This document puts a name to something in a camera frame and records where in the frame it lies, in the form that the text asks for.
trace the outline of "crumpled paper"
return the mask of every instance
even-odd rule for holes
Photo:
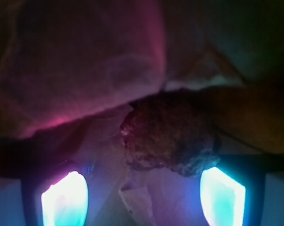
[[[167,168],[129,170],[119,194],[140,226],[206,226],[199,183]]]

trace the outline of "rock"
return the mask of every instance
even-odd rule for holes
[[[210,122],[187,101],[170,94],[141,101],[120,128],[126,162],[135,170],[168,167],[189,177],[219,160]]]

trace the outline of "glowing light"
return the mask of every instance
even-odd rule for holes
[[[83,226],[88,207],[85,178],[76,171],[41,195],[44,226]]]
[[[240,183],[213,167],[202,174],[200,196],[209,225],[242,226],[245,187]]]

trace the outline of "blue light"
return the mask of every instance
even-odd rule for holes
[[[44,226],[83,226],[87,216],[88,188],[76,171],[51,185],[41,195]]]
[[[242,226],[245,187],[240,183],[213,167],[202,174],[200,196],[210,226]]]

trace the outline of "mineral specimen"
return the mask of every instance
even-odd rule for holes
[[[169,94],[148,97],[123,121],[126,163],[135,170],[168,167],[184,177],[216,165],[216,135],[188,101]]]

